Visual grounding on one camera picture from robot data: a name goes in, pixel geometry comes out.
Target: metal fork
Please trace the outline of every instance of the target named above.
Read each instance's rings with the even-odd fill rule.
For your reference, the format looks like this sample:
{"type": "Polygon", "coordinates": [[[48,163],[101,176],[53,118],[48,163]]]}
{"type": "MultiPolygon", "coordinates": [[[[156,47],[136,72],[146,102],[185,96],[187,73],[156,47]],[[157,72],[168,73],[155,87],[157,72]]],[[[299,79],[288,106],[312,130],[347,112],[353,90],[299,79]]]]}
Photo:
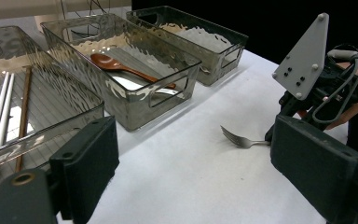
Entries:
{"type": "Polygon", "coordinates": [[[234,133],[229,132],[227,129],[225,129],[223,126],[220,126],[222,128],[223,134],[225,135],[228,140],[230,140],[232,143],[237,145],[237,147],[241,148],[249,148],[252,145],[270,145],[269,141],[252,141],[250,139],[247,139],[245,137],[237,136],[234,133]]]}

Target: screw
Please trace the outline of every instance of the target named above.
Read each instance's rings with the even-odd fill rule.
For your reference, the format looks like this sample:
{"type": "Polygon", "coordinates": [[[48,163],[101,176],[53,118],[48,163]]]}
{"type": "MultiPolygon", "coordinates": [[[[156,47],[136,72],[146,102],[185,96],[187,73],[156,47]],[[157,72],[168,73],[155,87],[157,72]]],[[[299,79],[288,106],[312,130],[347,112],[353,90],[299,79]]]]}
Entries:
{"type": "Polygon", "coordinates": [[[337,96],[336,96],[336,100],[340,102],[340,101],[342,100],[342,96],[337,95],[337,96]]]}
{"type": "Polygon", "coordinates": [[[319,14],[318,15],[318,20],[323,21],[324,20],[324,14],[319,14]]]}

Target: black background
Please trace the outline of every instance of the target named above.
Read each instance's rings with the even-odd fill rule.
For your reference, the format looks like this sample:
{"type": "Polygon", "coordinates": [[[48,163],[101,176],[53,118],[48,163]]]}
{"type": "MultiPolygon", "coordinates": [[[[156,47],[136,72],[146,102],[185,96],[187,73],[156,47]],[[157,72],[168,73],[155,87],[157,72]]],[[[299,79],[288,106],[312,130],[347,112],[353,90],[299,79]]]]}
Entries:
{"type": "Polygon", "coordinates": [[[340,44],[358,48],[358,3],[328,1],[132,0],[132,10],[170,6],[249,36],[245,48],[281,63],[320,13],[330,16],[326,50],[340,44]]]}

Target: black cable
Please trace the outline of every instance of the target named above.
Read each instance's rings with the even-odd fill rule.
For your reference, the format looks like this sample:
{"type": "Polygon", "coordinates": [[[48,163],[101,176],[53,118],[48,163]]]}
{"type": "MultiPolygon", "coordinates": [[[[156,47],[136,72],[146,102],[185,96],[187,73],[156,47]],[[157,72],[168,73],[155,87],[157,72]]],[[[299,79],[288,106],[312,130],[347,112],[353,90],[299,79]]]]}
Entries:
{"type": "Polygon", "coordinates": [[[323,101],[316,109],[315,111],[313,111],[312,113],[312,118],[319,123],[332,123],[334,121],[336,121],[337,119],[339,119],[339,117],[341,116],[341,114],[343,113],[348,101],[351,99],[351,96],[353,94],[353,92],[355,91],[356,87],[358,86],[358,78],[356,79],[354,85],[351,87],[349,94],[347,95],[347,97],[345,98],[344,103],[342,104],[342,107],[339,109],[339,111],[337,112],[337,115],[335,118],[330,119],[330,120],[321,120],[321,119],[317,119],[316,118],[316,113],[319,112],[319,110],[322,109],[322,107],[324,107],[326,104],[328,104],[330,102],[331,99],[333,99],[334,97],[337,96],[337,94],[351,81],[351,79],[355,76],[357,70],[358,70],[358,53],[354,56],[351,57],[351,65],[349,67],[347,67],[342,74],[346,74],[349,70],[352,69],[352,72],[350,74],[350,76],[347,78],[347,80],[340,86],[337,88],[336,91],[334,91],[325,101],[323,101]]]}
{"type": "MultiPolygon", "coordinates": [[[[91,1],[86,0],[86,2],[87,2],[87,4],[89,4],[89,16],[95,14],[95,13],[93,12],[93,10],[92,10],[92,4],[95,4],[95,5],[98,7],[98,9],[100,9],[100,10],[102,11],[103,14],[108,13],[108,12],[106,12],[106,11],[103,9],[103,7],[101,6],[101,3],[100,3],[99,0],[91,0],[91,1]]],[[[76,14],[79,18],[82,17],[77,11],[75,12],[75,14],[76,14]]],[[[76,31],[72,31],[72,33],[73,33],[73,34],[76,34],[76,35],[78,35],[78,36],[80,36],[80,37],[82,37],[82,38],[87,38],[87,37],[90,37],[90,36],[95,36],[95,35],[97,35],[97,34],[91,34],[91,33],[90,33],[90,27],[92,27],[92,28],[94,28],[94,29],[96,29],[96,30],[99,30],[99,29],[100,29],[99,27],[94,26],[94,25],[91,24],[91,25],[88,25],[88,26],[87,26],[87,32],[86,32],[86,33],[80,33],[80,32],[76,32],[76,31]]]]}

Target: clear plastic bin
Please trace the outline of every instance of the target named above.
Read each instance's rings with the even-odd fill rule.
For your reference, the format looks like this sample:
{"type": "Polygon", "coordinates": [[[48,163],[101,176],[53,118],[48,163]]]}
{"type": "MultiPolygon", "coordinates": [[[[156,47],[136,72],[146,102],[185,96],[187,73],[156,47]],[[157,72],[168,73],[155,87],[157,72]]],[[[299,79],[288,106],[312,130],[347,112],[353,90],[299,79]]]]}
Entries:
{"type": "Polygon", "coordinates": [[[66,21],[42,22],[53,57],[105,102],[105,110],[129,132],[191,98],[200,59],[161,40],[115,14],[102,14],[66,21]],[[78,29],[87,30],[79,34],[78,29]],[[105,71],[90,59],[102,53],[126,66],[155,77],[147,82],[123,71],[105,71]],[[130,88],[125,82],[136,83],[130,88]],[[174,93],[162,93],[171,84],[174,93]]]}
{"type": "Polygon", "coordinates": [[[129,11],[127,20],[200,58],[197,80],[205,86],[238,66],[248,40],[247,35],[168,6],[129,11]]]}
{"type": "Polygon", "coordinates": [[[22,169],[48,169],[48,159],[54,152],[88,123],[103,118],[103,100],[62,69],[17,26],[0,27],[0,94],[4,76],[11,74],[10,110],[0,145],[0,183],[18,171],[19,157],[22,169]],[[26,91],[27,132],[20,133],[27,67],[32,71],[30,89],[26,91]]]}

